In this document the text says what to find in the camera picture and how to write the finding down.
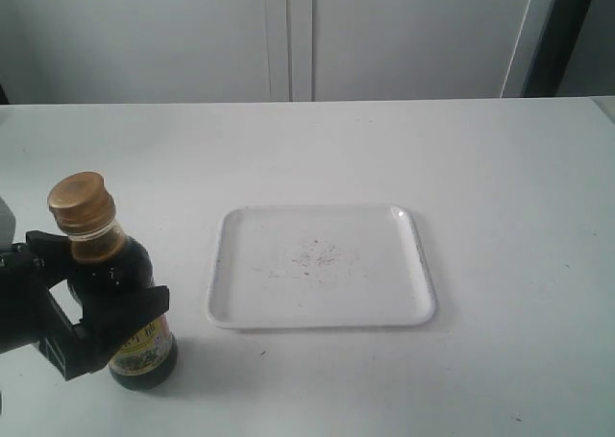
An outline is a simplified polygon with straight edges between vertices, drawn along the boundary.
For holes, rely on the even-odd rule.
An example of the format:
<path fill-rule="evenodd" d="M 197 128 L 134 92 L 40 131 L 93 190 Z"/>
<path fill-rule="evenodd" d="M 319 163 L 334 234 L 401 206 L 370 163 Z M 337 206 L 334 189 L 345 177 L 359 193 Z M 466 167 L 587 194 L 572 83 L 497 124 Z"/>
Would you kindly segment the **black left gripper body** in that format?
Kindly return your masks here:
<path fill-rule="evenodd" d="M 35 274 L 26 244 L 1 253 L 1 352 L 30 345 L 65 380 L 73 374 L 77 353 L 75 326 Z"/>

